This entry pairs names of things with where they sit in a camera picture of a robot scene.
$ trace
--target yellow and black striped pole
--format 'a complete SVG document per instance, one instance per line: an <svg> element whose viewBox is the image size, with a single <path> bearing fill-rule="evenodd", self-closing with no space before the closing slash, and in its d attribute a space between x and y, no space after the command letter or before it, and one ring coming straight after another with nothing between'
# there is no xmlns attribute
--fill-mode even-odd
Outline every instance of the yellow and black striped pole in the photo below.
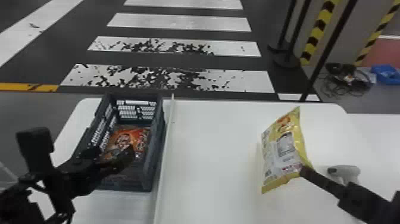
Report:
<svg viewBox="0 0 400 224"><path fill-rule="evenodd" d="M382 34L383 30L386 28L388 23L392 20L392 18L395 16L397 11L400 8L400 0L395 0L392 4L392 7L390 8L389 12L383 17L381 22L379 23L378 28L375 30L375 32L371 35L371 37L368 39L367 44L365 47L362 49L361 53L358 55L354 65L355 66L360 66L368 53L371 51L372 47L374 46L376 40L379 38L379 36Z"/></svg>
<svg viewBox="0 0 400 224"><path fill-rule="evenodd" d="M335 10L337 4L341 0L327 0L324 2L322 9L318 15L317 21L315 22L314 28L305 45L305 49L301 54L300 61L302 65L310 64L311 57L317 50L317 45L324 36L326 27L331 21L333 11Z"/></svg>

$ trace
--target gray floor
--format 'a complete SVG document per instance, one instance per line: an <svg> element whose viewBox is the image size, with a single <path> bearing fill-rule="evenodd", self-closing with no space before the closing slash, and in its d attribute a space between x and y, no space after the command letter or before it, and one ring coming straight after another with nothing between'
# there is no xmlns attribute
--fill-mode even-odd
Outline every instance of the gray floor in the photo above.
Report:
<svg viewBox="0 0 400 224"><path fill-rule="evenodd" d="M309 77L313 70L314 67L304 66L304 71ZM314 87L323 102L339 104L347 113L400 114L400 104L398 103L400 86L388 86L378 83L362 97L344 95L337 98L329 98L321 91L322 83L322 79L317 79Z"/></svg>
<svg viewBox="0 0 400 224"><path fill-rule="evenodd" d="M84 98L101 97L98 95L75 94L32 94L22 92L0 92L0 161L17 176L27 172L25 162L20 155L15 133L31 127L44 126L56 139L75 105ZM8 184L2 182L11 179L0 170L0 188Z"/></svg>

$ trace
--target black pole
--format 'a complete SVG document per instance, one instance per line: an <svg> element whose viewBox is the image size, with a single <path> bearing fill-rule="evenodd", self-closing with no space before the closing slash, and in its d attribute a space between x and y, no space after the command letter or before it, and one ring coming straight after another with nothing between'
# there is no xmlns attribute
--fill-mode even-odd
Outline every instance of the black pole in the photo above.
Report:
<svg viewBox="0 0 400 224"><path fill-rule="evenodd" d="M293 32L292 39L290 40L289 50L286 53L286 57L285 57L286 61L290 60L290 56L292 55L293 50L295 49L295 45L296 45L297 39L299 38L300 30L301 30L301 27L303 26L305 16L307 14L308 8L310 7L310 3L311 3L311 0L305 0L303 7L301 8L299 21L297 21L295 31Z"/></svg>
<svg viewBox="0 0 400 224"><path fill-rule="evenodd" d="M293 11L295 10L295 7L296 7L296 3L297 3L297 0L292 0L290 2L290 6L289 6L289 9L286 14L285 23L283 24L283 28L280 33L277 46L274 46L272 44L269 44L269 46L268 46L269 49L273 52L282 52L282 51L287 50L287 49L283 49L282 46L285 41L286 34L288 33L289 24L292 19Z"/></svg>
<svg viewBox="0 0 400 224"><path fill-rule="evenodd" d="M337 26L335 30L333 31L332 36L330 37L328 44L325 47L324 52L322 53L322 56L320 60L317 63L317 66L315 67L310 81L308 82L307 88L305 92L301 95L301 98L299 102L305 102L305 99L307 98L308 94L310 93L311 89L314 86L315 81L318 78L318 75L321 73L322 68L325 65L326 60L328 59L329 54L332 52L333 47L335 46L336 41L338 40L338 37L340 33L342 33L343 28L345 27L347 20L349 19L351 12L354 9L355 4L357 3L358 0L349 0L347 3L347 6L342 14L342 17L340 18L339 22L337 23Z"/></svg>
<svg viewBox="0 0 400 224"><path fill-rule="evenodd" d="M274 62L278 65L286 68L295 68L300 66L300 61L293 54L293 50L295 49L295 45L297 39L299 38L301 27L303 26L305 16L307 15L307 11L310 7L311 0L305 0L303 7L301 8L299 20L296 23L295 30L293 31L292 39L290 40L289 48L286 52L281 54L276 54L274 56Z"/></svg>

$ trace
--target yellow floor line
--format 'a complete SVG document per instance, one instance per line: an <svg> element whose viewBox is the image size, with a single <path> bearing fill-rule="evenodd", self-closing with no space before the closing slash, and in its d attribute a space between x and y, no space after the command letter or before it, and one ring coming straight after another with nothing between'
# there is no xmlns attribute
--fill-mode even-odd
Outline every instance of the yellow floor line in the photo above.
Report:
<svg viewBox="0 0 400 224"><path fill-rule="evenodd" d="M55 92L58 85L30 83L0 83L0 91Z"/></svg>

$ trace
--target yellow snack bag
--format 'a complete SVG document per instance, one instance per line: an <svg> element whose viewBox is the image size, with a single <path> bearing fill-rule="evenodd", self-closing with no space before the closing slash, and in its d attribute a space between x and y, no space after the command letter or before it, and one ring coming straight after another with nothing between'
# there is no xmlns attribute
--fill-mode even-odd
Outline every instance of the yellow snack bag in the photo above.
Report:
<svg viewBox="0 0 400 224"><path fill-rule="evenodd" d="M299 177L301 168L312 167L308 161L300 128L300 107L274 122L261 134L263 183L265 193Z"/></svg>

